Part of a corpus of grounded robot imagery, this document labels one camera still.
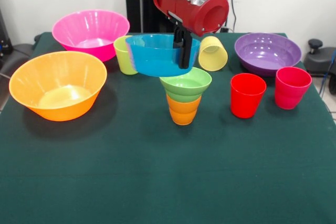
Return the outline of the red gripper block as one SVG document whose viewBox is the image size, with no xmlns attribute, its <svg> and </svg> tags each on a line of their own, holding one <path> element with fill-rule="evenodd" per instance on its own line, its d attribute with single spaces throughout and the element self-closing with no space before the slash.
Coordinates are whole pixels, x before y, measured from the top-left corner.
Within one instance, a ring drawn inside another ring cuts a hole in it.
<svg viewBox="0 0 336 224">
<path fill-rule="evenodd" d="M 217 32 L 227 19 L 228 0 L 153 0 L 167 17 L 174 18 L 190 32 L 202 36 Z M 173 48 L 180 48 L 179 67 L 187 69 L 190 62 L 192 36 L 181 26 L 174 28 Z"/>
</svg>

